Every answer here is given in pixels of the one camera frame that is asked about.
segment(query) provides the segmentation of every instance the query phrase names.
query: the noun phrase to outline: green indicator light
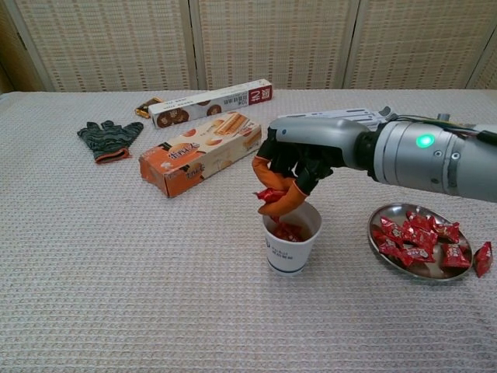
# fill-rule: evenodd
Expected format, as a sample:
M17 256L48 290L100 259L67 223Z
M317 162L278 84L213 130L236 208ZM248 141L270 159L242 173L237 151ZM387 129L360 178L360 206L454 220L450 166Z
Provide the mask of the green indicator light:
M420 148L428 148L429 146L433 145L435 142L435 136L432 134L422 134L418 138L416 138L416 145L418 145Z

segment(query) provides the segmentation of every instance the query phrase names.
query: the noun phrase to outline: white textured tablecloth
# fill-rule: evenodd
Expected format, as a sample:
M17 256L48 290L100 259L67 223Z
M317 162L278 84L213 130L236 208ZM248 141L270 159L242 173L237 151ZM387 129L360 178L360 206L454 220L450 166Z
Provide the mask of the white textured tablecloth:
M142 152L207 119L162 130L143 119L134 157L104 166L76 135L190 93L0 98L0 371L497 371L497 270L415 281L366 234L376 208L408 202L459 221L477 249L497 244L495 204L337 169L308 199L324 220L308 265L279 277L252 157L174 199L141 179ZM462 90L276 91L240 111L266 128L283 113L384 105L497 123L494 97Z

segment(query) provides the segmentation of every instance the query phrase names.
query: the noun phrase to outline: orange snack box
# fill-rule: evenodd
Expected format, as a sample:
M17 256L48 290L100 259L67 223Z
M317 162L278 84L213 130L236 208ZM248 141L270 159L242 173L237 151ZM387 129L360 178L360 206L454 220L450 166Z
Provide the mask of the orange snack box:
M259 148L262 128L226 113L140 156L141 177L175 197Z

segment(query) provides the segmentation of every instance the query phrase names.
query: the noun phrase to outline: stainless steel plate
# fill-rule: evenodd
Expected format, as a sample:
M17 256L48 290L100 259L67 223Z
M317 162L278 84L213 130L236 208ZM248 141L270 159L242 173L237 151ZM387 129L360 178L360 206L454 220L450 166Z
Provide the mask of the stainless steel plate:
M399 269L400 271L410 274L417 278L422 278L432 281L451 281L456 280L464 276L473 266L473 253L471 245L467 241L463 232L460 231L459 242L469 247L469 249L464 251L464 256L470 261L471 266L469 268L442 268L440 264L443 260L443 250L441 243L438 243L433 248L433 258L436 260L435 263L415 263L409 267L405 267L401 261L397 261L395 258L390 259L389 256L385 256L380 253L378 244L373 238L373 232L375 230L381 230L381 217L385 216L395 221L397 224L402 225L402 223L407 219L406 212L412 211L416 214L420 214L429 218L433 216L438 224L451 224L452 221L448 221L443 216L437 213L414 204L389 204L377 209L370 217L367 235L373 251L382 258L386 263L389 263L393 267Z

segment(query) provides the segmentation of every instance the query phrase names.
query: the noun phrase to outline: paper cup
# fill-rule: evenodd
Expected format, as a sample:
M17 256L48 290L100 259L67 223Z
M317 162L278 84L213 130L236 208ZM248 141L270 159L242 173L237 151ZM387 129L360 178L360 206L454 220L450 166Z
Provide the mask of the paper cup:
M280 221L303 227L303 242L290 242L273 235L276 223L269 217L262 217L266 234L266 253L269 267L282 276L294 276L305 267L314 241L321 231L321 215L308 202L280 218Z

